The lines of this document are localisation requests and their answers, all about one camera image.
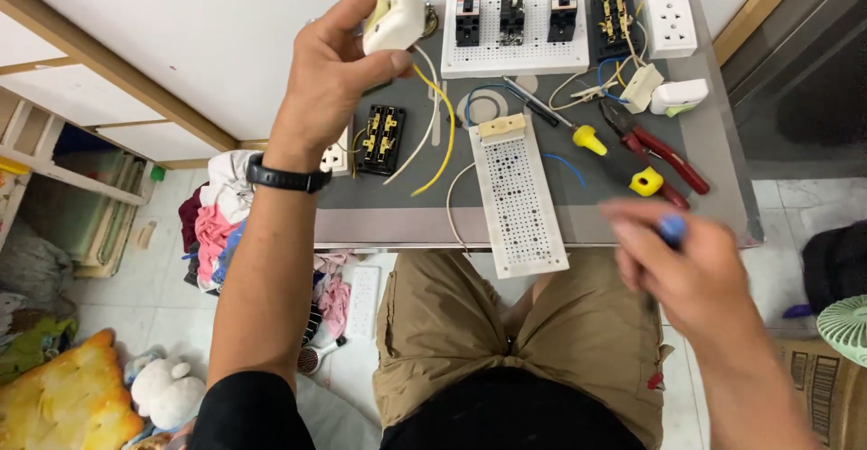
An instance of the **hand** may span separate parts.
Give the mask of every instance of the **hand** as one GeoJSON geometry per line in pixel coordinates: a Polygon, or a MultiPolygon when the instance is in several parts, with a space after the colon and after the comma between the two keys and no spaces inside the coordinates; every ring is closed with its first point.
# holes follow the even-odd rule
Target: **hand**
{"type": "Polygon", "coordinates": [[[340,138],[362,93],[401,75],[406,51],[364,56],[358,24],[376,0],[340,0],[295,37],[289,84],[271,129],[265,166],[318,168],[326,147],[340,138]]]}
{"type": "Polygon", "coordinates": [[[728,347],[745,329],[764,331],[731,230],[653,200],[614,200],[601,211],[620,241],[615,258],[623,282],[653,294],[671,325],[694,344],[728,347]],[[669,214],[687,223],[681,252],[653,230],[669,214]]]}

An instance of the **blue wire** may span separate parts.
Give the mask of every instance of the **blue wire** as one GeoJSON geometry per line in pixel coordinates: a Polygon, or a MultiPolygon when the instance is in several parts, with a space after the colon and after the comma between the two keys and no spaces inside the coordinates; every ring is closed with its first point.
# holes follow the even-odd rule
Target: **blue wire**
{"type": "Polygon", "coordinates": [[[485,85],[481,85],[481,86],[471,90],[470,93],[466,96],[466,108],[464,110],[464,116],[466,117],[466,127],[467,128],[472,126],[472,120],[470,119],[470,103],[472,101],[472,93],[479,90],[479,89],[486,89],[486,88],[490,88],[490,87],[504,87],[507,89],[514,89],[513,87],[511,87],[508,84],[485,84],[485,85]]]}
{"type": "Polygon", "coordinates": [[[566,166],[569,167],[570,169],[572,169],[572,172],[575,172],[575,175],[578,176],[578,179],[581,181],[581,187],[583,187],[583,188],[586,188],[586,187],[587,187],[587,185],[584,184],[584,178],[581,177],[581,172],[578,172],[578,169],[576,169],[575,167],[573,167],[572,164],[566,162],[566,160],[563,159],[562,156],[556,156],[556,155],[550,155],[550,154],[539,154],[539,155],[541,155],[541,156],[546,156],[546,157],[548,157],[548,158],[556,158],[556,159],[558,159],[560,162],[566,164],[566,166]]]}
{"type": "Polygon", "coordinates": [[[608,58],[606,60],[602,60],[599,68],[597,69],[597,79],[599,79],[599,89],[601,89],[601,93],[619,103],[628,103],[629,101],[627,101],[626,99],[620,99],[617,96],[612,96],[611,94],[609,94],[608,90],[605,89],[601,82],[601,67],[609,62],[623,62],[627,58],[627,56],[621,56],[620,58],[608,58]]]}

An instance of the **table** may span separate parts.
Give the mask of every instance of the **table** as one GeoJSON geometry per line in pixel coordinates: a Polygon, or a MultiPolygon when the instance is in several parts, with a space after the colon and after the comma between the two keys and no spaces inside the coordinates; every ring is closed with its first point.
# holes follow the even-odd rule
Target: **table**
{"type": "MultiPolygon", "coordinates": [[[[656,60],[657,69],[668,81],[708,79],[710,95],[691,112],[675,118],[658,117],[649,111],[638,115],[640,123],[651,133],[667,142],[685,156],[711,186],[705,196],[698,196],[668,165],[656,158],[654,166],[690,202],[692,212],[710,216],[726,223],[737,235],[742,246],[764,242],[764,231],[759,221],[759,208],[753,186],[747,176],[746,160],[735,130],[731,107],[716,58],[712,40],[700,0],[690,0],[693,8],[698,51],[690,57],[656,60]]],[[[433,60],[439,73],[442,32],[420,42],[433,60]]],[[[428,67],[421,58],[416,62],[426,74],[428,67]]],[[[607,79],[614,68],[603,69],[607,79]]],[[[634,66],[622,72],[629,79],[634,66]]],[[[547,102],[551,92],[566,75],[528,76],[519,83],[530,88],[537,98],[547,102]]],[[[578,78],[591,84],[597,79],[596,71],[578,78]]],[[[501,79],[453,79],[443,85],[455,105],[456,115],[463,114],[462,99],[470,90],[483,84],[501,83],[501,79]]],[[[568,103],[569,94],[583,89],[572,83],[561,90],[556,105],[568,103]]],[[[356,112],[354,128],[361,130],[367,123],[371,104],[386,104],[406,108],[406,123],[399,150],[400,164],[413,152],[424,137],[434,101],[428,87],[420,79],[398,79],[383,89],[363,98],[356,112]]],[[[524,105],[504,89],[488,89],[473,94],[472,109],[489,115],[488,119],[521,112],[524,105]]],[[[583,103],[560,112],[572,123],[591,124],[601,135],[615,141],[613,132],[601,118],[597,102],[583,103]]],[[[446,154],[448,142],[448,112],[439,104],[439,145],[431,140],[416,159],[392,183],[383,186],[383,177],[359,174],[335,178],[319,196],[315,248],[356,248],[363,251],[387,251],[400,248],[460,248],[449,226],[445,202],[452,180],[464,167],[471,164],[472,152],[466,129],[455,131],[454,148],[448,167],[437,183],[417,197],[410,193],[432,178],[446,154]]],[[[613,197],[637,197],[624,185],[608,179],[587,150],[571,144],[569,129],[560,124],[552,128],[534,117],[533,127],[542,153],[562,156],[581,171],[586,188],[578,178],[556,160],[543,159],[550,193],[557,211],[558,223],[568,248],[613,245],[615,238],[607,223],[602,221],[597,204],[613,197]]],[[[479,182],[469,170],[455,184],[452,192],[452,217],[461,238],[468,247],[477,250],[490,248],[482,208],[479,182]]]]}

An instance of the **black shirt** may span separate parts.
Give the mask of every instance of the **black shirt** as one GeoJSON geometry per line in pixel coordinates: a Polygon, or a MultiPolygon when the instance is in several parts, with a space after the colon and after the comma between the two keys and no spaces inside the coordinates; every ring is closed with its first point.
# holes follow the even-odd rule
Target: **black shirt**
{"type": "MultiPolygon", "coordinates": [[[[242,372],[214,384],[202,401],[190,450],[313,450],[283,378],[242,372]]],[[[601,402],[514,367],[480,371],[439,392],[386,428],[381,449],[577,448],[643,450],[601,402]]]]}

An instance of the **black wristwatch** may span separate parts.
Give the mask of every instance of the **black wristwatch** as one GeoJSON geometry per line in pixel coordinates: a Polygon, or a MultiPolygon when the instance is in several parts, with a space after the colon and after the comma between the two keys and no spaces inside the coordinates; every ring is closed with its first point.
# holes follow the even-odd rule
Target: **black wristwatch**
{"type": "Polygon", "coordinates": [[[256,154],[250,157],[250,162],[247,164],[248,182],[276,189],[302,190],[313,194],[331,181],[330,170],[328,172],[317,170],[307,174],[299,174],[269,169],[262,165],[263,156],[265,154],[256,154]]]}

